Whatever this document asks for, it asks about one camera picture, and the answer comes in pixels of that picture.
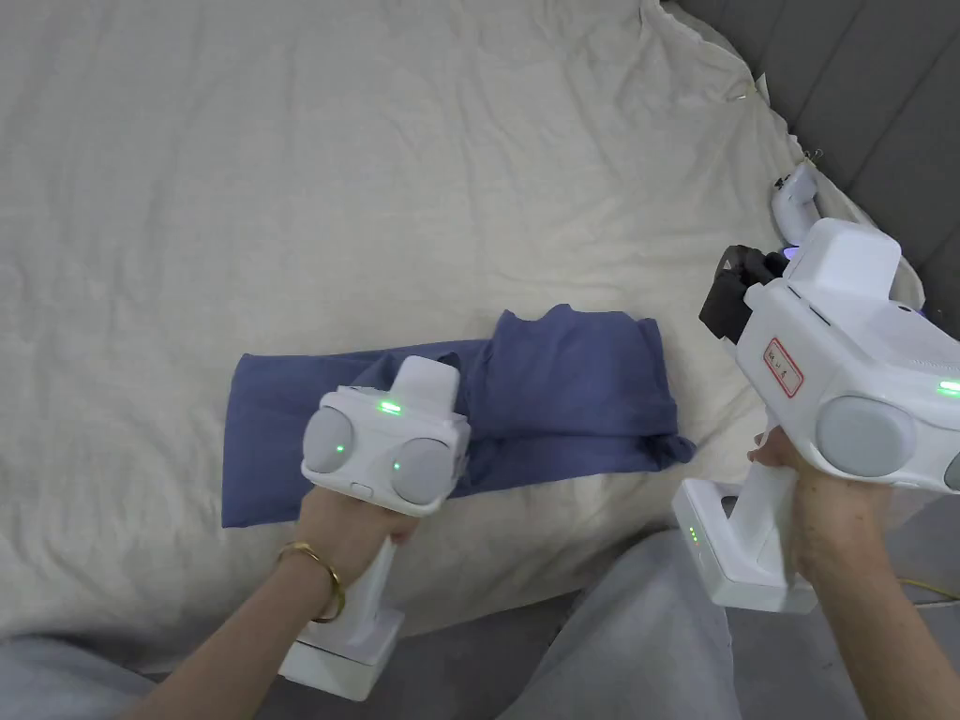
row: yellow cable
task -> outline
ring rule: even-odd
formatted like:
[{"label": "yellow cable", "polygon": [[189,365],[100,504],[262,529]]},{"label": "yellow cable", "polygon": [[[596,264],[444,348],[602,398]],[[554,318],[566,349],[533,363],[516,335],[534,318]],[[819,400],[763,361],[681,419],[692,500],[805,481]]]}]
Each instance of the yellow cable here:
[{"label": "yellow cable", "polygon": [[943,595],[948,597],[950,600],[960,601],[960,595],[955,592],[950,592],[949,590],[944,590],[942,588],[936,588],[935,586],[928,585],[927,583],[922,583],[919,580],[910,580],[909,578],[897,578],[900,581],[901,585],[912,585],[914,588],[920,588],[924,590],[929,590],[930,592],[936,592],[938,595]]}]

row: gray upholstered headboard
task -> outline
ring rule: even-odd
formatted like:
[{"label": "gray upholstered headboard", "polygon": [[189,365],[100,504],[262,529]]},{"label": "gray upholstered headboard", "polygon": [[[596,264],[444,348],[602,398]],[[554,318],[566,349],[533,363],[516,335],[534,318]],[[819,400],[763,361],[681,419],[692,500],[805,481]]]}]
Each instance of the gray upholstered headboard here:
[{"label": "gray upholstered headboard", "polygon": [[960,0],[680,0],[819,167],[903,246],[960,338]]}]

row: blue fabric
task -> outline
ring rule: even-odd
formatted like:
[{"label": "blue fabric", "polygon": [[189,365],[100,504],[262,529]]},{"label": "blue fabric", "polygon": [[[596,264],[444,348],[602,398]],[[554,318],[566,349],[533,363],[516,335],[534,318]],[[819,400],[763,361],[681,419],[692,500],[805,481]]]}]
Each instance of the blue fabric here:
[{"label": "blue fabric", "polygon": [[224,527],[297,518],[303,431],[339,385],[388,390],[407,355],[459,368],[455,410],[469,419],[453,496],[601,472],[662,470],[693,457],[680,437],[654,320],[558,305],[537,321],[504,312],[490,340],[328,357],[244,355],[224,437]]}]

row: hand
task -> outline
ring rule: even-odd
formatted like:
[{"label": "hand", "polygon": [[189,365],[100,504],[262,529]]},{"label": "hand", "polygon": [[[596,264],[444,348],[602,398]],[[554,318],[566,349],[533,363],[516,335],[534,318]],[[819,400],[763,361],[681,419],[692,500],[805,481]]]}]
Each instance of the hand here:
[{"label": "hand", "polygon": [[309,543],[347,588],[370,567],[386,538],[405,542],[417,522],[379,505],[314,488],[300,504],[294,540]]},{"label": "hand", "polygon": [[[759,443],[762,436],[757,435]],[[793,468],[790,555],[811,583],[823,572],[862,572],[888,563],[883,546],[883,517],[890,487],[845,480],[808,463],[780,427],[770,431],[763,447],[747,453],[751,462],[770,468]]]}]

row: label sticker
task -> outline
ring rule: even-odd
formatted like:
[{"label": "label sticker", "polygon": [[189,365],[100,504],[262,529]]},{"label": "label sticker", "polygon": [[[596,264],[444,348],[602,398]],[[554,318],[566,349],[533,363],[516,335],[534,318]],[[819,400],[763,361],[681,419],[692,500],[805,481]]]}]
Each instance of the label sticker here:
[{"label": "label sticker", "polygon": [[771,340],[770,345],[763,351],[763,362],[770,368],[787,397],[797,394],[800,386],[804,384],[804,374],[777,338]]}]

